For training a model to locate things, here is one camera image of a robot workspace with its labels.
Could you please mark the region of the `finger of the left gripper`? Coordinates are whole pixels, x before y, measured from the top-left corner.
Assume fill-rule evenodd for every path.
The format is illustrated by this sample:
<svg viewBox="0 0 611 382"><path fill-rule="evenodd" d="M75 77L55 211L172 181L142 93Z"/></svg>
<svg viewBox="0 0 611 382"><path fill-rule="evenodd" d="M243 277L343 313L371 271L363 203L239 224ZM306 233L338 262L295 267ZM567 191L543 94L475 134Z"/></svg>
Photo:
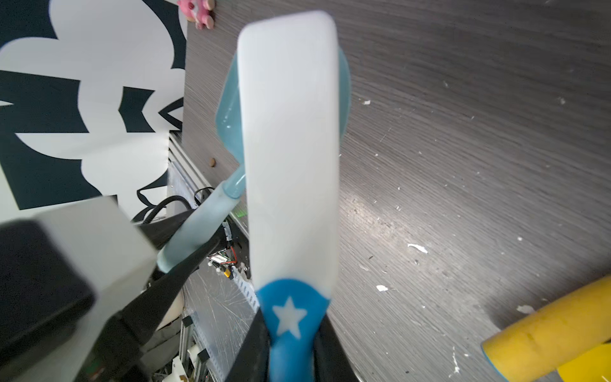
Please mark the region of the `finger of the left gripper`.
<svg viewBox="0 0 611 382"><path fill-rule="evenodd" d="M148 343L190 275L226 244L222 228L187 259L153 282L152 286L113 315L86 357L76 381L150 381L142 358Z"/></svg>
<svg viewBox="0 0 611 382"><path fill-rule="evenodd" d="M194 210L184 211L149 224L137 224L136 227L140 229L154 248L161 250L193 213Z"/></svg>

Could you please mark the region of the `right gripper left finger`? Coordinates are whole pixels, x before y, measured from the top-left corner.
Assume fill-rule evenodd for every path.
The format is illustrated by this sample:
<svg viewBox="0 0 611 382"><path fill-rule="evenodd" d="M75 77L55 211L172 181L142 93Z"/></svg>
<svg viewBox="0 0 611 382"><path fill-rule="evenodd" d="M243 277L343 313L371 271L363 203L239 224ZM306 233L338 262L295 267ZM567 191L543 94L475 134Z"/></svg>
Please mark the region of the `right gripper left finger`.
<svg viewBox="0 0 611 382"><path fill-rule="evenodd" d="M268 382L270 334L257 310L225 382Z"/></svg>

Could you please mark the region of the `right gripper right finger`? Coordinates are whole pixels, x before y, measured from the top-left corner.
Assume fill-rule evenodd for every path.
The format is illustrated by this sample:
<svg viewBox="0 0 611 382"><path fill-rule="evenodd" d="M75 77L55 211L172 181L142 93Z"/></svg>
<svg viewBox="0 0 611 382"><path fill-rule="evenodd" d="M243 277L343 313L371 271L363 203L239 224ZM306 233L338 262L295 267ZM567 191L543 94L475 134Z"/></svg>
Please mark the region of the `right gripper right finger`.
<svg viewBox="0 0 611 382"><path fill-rule="evenodd" d="M316 382L358 382L329 316L324 316L313 341Z"/></svg>

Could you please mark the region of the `light blue scoop trowel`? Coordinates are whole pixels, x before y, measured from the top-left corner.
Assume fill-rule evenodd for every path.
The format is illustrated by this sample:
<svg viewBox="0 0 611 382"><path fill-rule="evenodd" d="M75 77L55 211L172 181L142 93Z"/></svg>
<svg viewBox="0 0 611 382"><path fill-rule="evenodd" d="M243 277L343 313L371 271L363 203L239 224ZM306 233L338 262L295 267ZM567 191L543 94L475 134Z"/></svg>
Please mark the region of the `light blue scoop trowel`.
<svg viewBox="0 0 611 382"><path fill-rule="evenodd" d="M237 58L232 59L221 100L217 108L215 124L221 142L237 159L240 166L186 219L158 254L157 266L167 273L208 242L221 222L235 208L246 190L246 173L243 164L243 139L240 109L240 89Z"/></svg>

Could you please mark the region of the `white blue cleaning brush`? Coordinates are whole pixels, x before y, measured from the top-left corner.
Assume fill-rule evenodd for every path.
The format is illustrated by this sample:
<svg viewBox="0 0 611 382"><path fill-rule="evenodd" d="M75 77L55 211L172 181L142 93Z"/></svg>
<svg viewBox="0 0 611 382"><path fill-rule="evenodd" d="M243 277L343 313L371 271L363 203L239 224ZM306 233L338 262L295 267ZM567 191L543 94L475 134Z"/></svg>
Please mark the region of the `white blue cleaning brush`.
<svg viewBox="0 0 611 382"><path fill-rule="evenodd" d="M247 25L237 45L251 275L271 381L313 380L339 268L339 47L323 11Z"/></svg>

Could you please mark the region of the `green trowel yellow handle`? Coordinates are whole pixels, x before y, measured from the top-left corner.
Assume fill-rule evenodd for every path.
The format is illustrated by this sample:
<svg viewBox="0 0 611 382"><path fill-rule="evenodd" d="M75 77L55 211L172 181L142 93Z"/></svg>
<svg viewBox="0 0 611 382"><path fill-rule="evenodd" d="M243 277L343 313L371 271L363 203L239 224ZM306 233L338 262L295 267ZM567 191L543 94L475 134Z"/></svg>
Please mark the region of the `green trowel yellow handle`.
<svg viewBox="0 0 611 382"><path fill-rule="evenodd" d="M506 381L535 381L610 343L610 277L567 294L481 344Z"/></svg>

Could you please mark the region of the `yellow scoop trowel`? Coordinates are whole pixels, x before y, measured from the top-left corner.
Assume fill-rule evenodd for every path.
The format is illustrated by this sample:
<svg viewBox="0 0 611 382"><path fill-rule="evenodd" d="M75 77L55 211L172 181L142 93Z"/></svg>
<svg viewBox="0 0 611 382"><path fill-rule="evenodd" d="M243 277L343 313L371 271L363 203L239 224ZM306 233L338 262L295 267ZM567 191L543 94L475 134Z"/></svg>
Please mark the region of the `yellow scoop trowel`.
<svg viewBox="0 0 611 382"><path fill-rule="evenodd" d="M564 382L610 382L610 343L606 342L558 368Z"/></svg>

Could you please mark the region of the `pink toy figure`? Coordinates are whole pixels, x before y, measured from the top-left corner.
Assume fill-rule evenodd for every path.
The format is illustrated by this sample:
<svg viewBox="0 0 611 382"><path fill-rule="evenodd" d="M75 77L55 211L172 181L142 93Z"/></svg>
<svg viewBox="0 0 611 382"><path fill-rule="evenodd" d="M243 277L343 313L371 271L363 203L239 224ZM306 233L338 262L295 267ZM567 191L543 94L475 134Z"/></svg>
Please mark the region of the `pink toy figure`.
<svg viewBox="0 0 611 382"><path fill-rule="evenodd" d="M194 22L198 30L214 28L213 10L215 0L178 0L178 7L189 22Z"/></svg>

